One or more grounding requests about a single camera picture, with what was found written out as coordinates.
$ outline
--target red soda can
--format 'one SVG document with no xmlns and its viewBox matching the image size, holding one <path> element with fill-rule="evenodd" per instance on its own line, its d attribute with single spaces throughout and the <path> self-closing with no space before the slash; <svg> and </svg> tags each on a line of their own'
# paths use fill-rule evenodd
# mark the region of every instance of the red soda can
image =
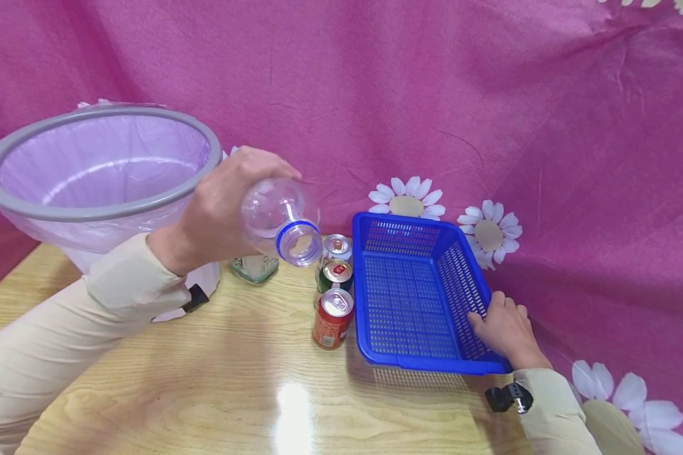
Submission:
<svg viewBox="0 0 683 455">
<path fill-rule="evenodd" d="M 319 346 L 336 349 L 347 338 L 354 317 L 354 299 L 342 288 L 331 288 L 323 293 L 316 310 L 312 337 Z"/>
</svg>

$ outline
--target blue plastic basket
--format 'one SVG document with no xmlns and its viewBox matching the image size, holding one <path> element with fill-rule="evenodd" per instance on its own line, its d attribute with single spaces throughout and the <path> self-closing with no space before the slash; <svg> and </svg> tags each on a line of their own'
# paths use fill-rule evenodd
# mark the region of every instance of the blue plastic basket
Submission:
<svg viewBox="0 0 683 455">
<path fill-rule="evenodd" d="M 465 234 L 440 221 L 354 217 L 357 344 L 369 363 L 428 372 L 510 373 L 467 313 L 491 300 Z"/>
</svg>

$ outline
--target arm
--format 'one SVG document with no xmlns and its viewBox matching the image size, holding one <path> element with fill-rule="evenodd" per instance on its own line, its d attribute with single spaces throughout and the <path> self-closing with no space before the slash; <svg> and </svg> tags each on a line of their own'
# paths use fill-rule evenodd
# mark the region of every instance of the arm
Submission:
<svg viewBox="0 0 683 455">
<path fill-rule="evenodd" d="M 184 278 L 169 272 L 146 235 L 138 235 L 1 330 L 3 454 L 14 453 L 45 408 L 103 354 L 188 301 Z"/>
<path fill-rule="evenodd" d="M 0 331 L 0 450 L 13 454 L 41 413 L 103 354 L 187 303 L 183 275 L 255 254 L 240 203 L 255 183 L 300 178 L 265 150 L 241 147 L 197 186 L 177 224 L 137 235 L 89 274 Z"/>
<path fill-rule="evenodd" d="M 539 349 L 527 308 L 495 292 L 486 319 L 471 313 L 468 320 L 477 337 L 508 358 L 515 370 L 514 380 L 534 397 L 534 405 L 522 416 L 534 453 L 601 455 L 567 379 L 554 372 Z"/>
<path fill-rule="evenodd" d="M 565 377 L 539 368 L 518 370 L 514 380 L 534 396 L 522 425 L 535 454 L 601 455 Z"/>
</svg>

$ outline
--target wrist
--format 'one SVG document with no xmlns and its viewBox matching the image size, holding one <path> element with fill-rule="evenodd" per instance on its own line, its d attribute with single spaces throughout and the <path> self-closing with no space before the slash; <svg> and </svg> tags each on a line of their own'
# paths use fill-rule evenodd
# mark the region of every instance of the wrist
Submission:
<svg viewBox="0 0 683 455">
<path fill-rule="evenodd" d="M 197 260 L 191 241 L 177 224 L 152 232 L 147 236 L 147 246 L 164 268 L 178 277 L 202 265 Z"/>
<path fill-rule="evenodd" d="M 511 355 L 508 360 L 514 370 L 531 370 L 537 368 L 545 370 L 553 369 L 549 359 L 547 359 L 538 348 L 521 351 L 520 353 Z"/>
</svg>

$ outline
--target gray trash can rim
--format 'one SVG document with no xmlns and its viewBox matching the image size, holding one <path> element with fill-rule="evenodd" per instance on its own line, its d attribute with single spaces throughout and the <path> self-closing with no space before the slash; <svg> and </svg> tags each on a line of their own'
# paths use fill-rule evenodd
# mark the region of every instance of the gray trash can rim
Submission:
<svg viewBox="0 0 683 455">
<path fill-rule="evenodd" d="M 153 197 L 105 207 L 67 208 L 34 204 L 10 195 L 10 193 L 3 190 L 3 187 L 0 184 L 0 208 L 2 210 L 10 211 L 13 214 L 29 217 L 29 219 L 63 222 L 103 221 L 117 219 L 118 217 L 143 214 L 144 212 L 171 204 L 172 202 L 178 201 L 189 195 L 189 193 L 192 193 L 195 186 L 197 186 L 200 179 L 221 162 L 222 148 L 217 136 L 205 124 L 192 116 L 170 111 L 169 109 L 158 109 L 158 107 L 97 106 L 96 109 L 93 109 L 93 107 L 86 107 L 86 109 L 79 109 L 68 114 L 38 121 L 38 123 L 25 126 L 24 128 L 7 135 L 5 138 L 0 139 L 0 166 L 8 154 L 21 143 L 24 143 L 25 140 L 54 128 L 58 128 L 58 126 L 77 123 L 77 121 L 88 119 L 126 115 L 161 117 L 179 121 L 180 123 L 191 126 L 191 128 L 202 134 L 209 144 L 209 157 L 206 165 L 188 181 L 183 182 L 179 186 L 171 188 L 168 191 L 159 193 Z"/>
</svg>

